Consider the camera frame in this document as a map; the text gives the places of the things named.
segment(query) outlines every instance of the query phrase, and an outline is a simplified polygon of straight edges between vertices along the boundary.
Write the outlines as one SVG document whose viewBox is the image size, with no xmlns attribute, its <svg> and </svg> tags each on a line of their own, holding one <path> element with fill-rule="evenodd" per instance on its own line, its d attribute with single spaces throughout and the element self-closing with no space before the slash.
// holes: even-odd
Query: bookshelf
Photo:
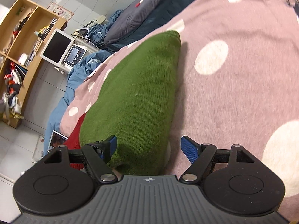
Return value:
<svg viewBox="0 0 299 224">
<path fill-rule="evenodd" d="M 3 51 L 3 49 L 7 48 L 9 45 L 12 32 L 17 23 L 20 20 L 23 20 L 30 12 L 31 14 L 28 17 L 27 22 L 17 34 L 10 48 Z M 30 55 L 33 46 L 38 39 L 38 37 L 34 34 L 34 31 L 39 31 L 43 27 L 48 26 L 53 18 L 57 18 L 58 21 L 55 23 L 47 37 L 44 39 L 43 43 L 40 45 L 33 61 L 28 65 L 28 67 L 21 65 L 18 62 L 20 56 L 23 53 Z M 4 76 L 7 73 L 7 70 L 9 70 L 11 62 L 14 62 L 15 64 L 26 69 L 27 72 L 23 80 L 23 85 L 21 86 L 18 94 L 18 99 L 20 102 L 22 102 L 22 115 L 24 114 L 31 88 L 41 67 L 42 58 L 40 57 L 40 53 L 55 28 L 61 29 L 64 27 L 65 23 L 66 20 L 64 18 L 59 17 L 58 15 L 48 11 L 46 8 L 43 8 L 30 0 L 17 0 L 0 24 L 0 56 L 2 55 L 4 57 L 4 63 L 0 68 L 0 96 L 2 97 L 3 92 L 6 91 Z M 10 126 L 17 128 L 20 122 L 21 120 L 19 119 L 11 118 Z"/>
</svg>

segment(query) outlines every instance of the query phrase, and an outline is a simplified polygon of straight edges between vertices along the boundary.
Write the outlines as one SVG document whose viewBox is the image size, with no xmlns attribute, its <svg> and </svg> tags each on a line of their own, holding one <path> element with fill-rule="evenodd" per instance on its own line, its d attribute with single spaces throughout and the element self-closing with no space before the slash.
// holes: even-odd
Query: bed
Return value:
<svg viewBox="0 0 299 224">
<path fill-rule="evenodd" d="M 69 136 L 83 115 L 94 112 L 102 88 L 109 86 L 105 80 L 116 77 L 114 69 L 134 51 L 158 34 L 177 31 L 171 152 L 163 173 L 179 177 L 190 166 L 180 150 L 183 135 L 221 149 L 241 144 L 283 180 L 279 212 L 299 219 L 299 22 L 294 0 L 285 1 L 196 0 L 99 66 L 75 91 L 60 131 Z"/>
<path fill-rule="evenodd" d="M 134 1 L 131 6 L 135 7 L 136 1 Z M 57 107 L 53 110 L 49 117 L 47 128 L 45 131 L 44 155 L 47 154 L 47 148 L 53 130 L 60 131 L 60 121 L 62 119 L 62 115 L 64 114 L 68 105 L 74 99 L 74 91 L 81 83 L 83 83 L 84 79 L 100 63 L 104 62 L 105 59 L 108 58 L 108 56 L 115 53 L 120 48 L 127 46 L 128 44 L 138 41 L 156 28 L 164 25 L 193 1 L 194 0 L 162 0 L 140 26 L 134 27 L 134 29 L 129 34 L 126 34 L 119 41 L 114 41 L 114 43 L 110 46 L 104 46 L 105 49 L 86 57 L 80 64 L 74 66 L 74 69 L 68 75 L 65 95 L 59 101 Z M 114 31 L 114 28 L 117 27 L 117 25 L 118 23 L 114 23 L 112 25 L 107 33 L 108 36 L 110 36 L 110 34 L 117 33 L 117 31 Z M 87 63 L 91 59 L 98 59 L 99 61 L 97 63 L 93 63 L 92 65 L 87 65 Z"/>
</svg>

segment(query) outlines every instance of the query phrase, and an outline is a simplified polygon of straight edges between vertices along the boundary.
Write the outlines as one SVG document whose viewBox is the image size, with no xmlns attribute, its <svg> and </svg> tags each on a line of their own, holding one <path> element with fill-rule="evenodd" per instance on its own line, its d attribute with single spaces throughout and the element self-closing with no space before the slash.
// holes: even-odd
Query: black screen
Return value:
<svg viewBox="0 0 299 224">
<path fill-rule="evenodd" d="M 43 55 L 58 64 L 70 42 L 69 38 L 55 32 Z"/>
</svg>

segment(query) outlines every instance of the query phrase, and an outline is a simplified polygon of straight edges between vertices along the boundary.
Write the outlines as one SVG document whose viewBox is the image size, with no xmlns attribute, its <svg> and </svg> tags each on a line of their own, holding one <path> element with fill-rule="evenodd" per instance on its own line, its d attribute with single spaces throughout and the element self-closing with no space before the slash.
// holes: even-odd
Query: green knitted fabric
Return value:
<svg viewBox="0 0 299 224">
<path fill-rule="evenodd" d="M 110 168 L 131 175 L 159 174 L 174 113 L 180 47 L 179 33 L 167 31 L 127 55 L 109 73 L 87 112 L 81 146 L 116 135 Z"/>
</svg>

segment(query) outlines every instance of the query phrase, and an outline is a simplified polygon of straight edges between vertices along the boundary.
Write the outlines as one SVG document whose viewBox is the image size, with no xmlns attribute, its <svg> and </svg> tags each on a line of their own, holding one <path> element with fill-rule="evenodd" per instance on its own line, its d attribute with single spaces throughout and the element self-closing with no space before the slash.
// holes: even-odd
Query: polka dot blanket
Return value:
<svg viewBox="0 0 299 224">
<path fill-rule="evenodd" d="M 165 174 L 180 176 L 190 165 L 180 150 L 183 135 L 222 149 L 241 144 L 283 180 L 280 213 L 299 219 L 299 19 L 292 1 L 194 1 L 100 65 L 77 88 L 61 132 L 71 134 L 125 56 L 147 38 L 176 30 L 181 54 Z"/>
</svg>

